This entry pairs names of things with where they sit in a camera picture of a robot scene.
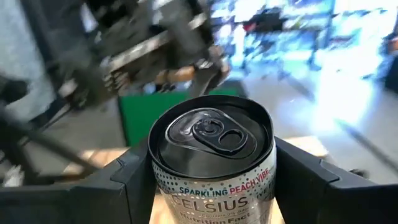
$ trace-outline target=can rim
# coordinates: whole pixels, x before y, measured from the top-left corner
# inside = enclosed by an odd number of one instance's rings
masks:
[[[250,166],[247,166],[245,169],[231,175],[231,174],[227,174],[227,175],[220,175],[220,176],[215,176],[215,177],[192,177],[180,172],[177,172],[169,167],[167,167],[165,164],[161,163],[159,161],[159,158],[157,157],[157,155],[154,153],[154,151],[157,151],[157,146],[155,145],[155,149],[151,149],[151,146],[153,145],[152,142],[154,142],[153,138],[153,132],[154,131],[158,131],[159,132],[159,127],[158,126],[162,126],[163,124],[160,122],[168,122],[170,120],[175,119],[176,117],[178,117],[180,115],[179,111],[187,111],[187,108],[189,110],[193,110],[195,108],[200,108],[199,103],[197,103],[197,101],[206,101],[206,102],[211,102],[214,105],[230,105],[230,106],[236,106],[236,107],[240,107],[242,109],[245,109],[245,107],[249,107],[249,106],[255,106],[257,107],[257,109],[261,109],[261,113],[264,114],[264,112],[266,113],[266,118],[262,118],[262,119],[266,119],[266,121],[264,123],[266,124],[262,124],[264,127],[269,126],[269,129],[267,129],[267,138],[268,138],[268,148],[264,150],[263,155],[261,155],[258,159],[256,159]],[[251,100],[251,99],[247,99],[247,98],[241,98],[241,97],[237,97],[237,96],[231,96],[231,95],[206,95],[206,96],[200,96],[198,98],[193,98],[193,99],[188,99],[185,100],[182,103],[179,103],[178,105],[175,105],[173,107],[171,107],[170,109],[168,109],[166,112],[164,112],[159,119],[157,119],[154,124],[152,125],[150,132],[149,132],[149,137],[148,137],[148,151],[150,153],[150,156],[153,160],[153,162],[155,162],[155,164],[157,166],[159,166],[163,171],[169,173],[170,175],[174,175],[176,177],[179,178],[184,178],[184,179],[191,179],[191,180],[207,180],[207,181],[221,181],[221,180],[226,180],[226,179],[231,179],[234,177],[237,177],[241,174],[244,174],[246,172],[249,172],[250,170],[252,170],[254,167],[258,166],[259,164],[261,164],[262,162],[264,162],[264,160],[266,160],[269,157],[269,154],[272,152],[273,148],[274,148],[274,127],[272,124],[272,120],[271,120],[271,116],[269,115],[268,111],[259,103]]]

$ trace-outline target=green panel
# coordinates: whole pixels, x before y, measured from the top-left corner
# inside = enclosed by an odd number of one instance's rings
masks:
[[[237,96],[238,92],[220,89],[212,91],[211,94]],[[150,127],[155,120],[174,105],[187,99],[189,99],[189,95],[186,92],[121,97],[121,116],[123,117],[127,145],[135,146],[149,134]]]

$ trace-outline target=can lid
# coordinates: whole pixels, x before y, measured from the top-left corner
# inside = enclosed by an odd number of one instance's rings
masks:
[[[209,98],[229,101],[216,103]],[[272,125],[263,107],[267,123],[256,119],[261,115],[258,111],[249,113],[250,108],[244,106],[259,105],[247,101],[234,96],[203,96],[170,109],[150,133],[149,148],[156,163],[175,175],[196,179],[238,175],[255,165],[270,151]]]

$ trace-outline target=aluminum can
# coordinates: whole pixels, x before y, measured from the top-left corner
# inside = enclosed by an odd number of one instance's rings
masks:
[[[208,95],[165,112],[149,134],[175,223],[268,223],[276,146],[271,117],[245,98]]]

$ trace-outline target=pull tab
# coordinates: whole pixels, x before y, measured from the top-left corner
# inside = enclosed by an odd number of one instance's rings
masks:
[[[248,133],[227,117],[205,118],[193,125],[193,137],[217,153],[232,156],[248,141]]]

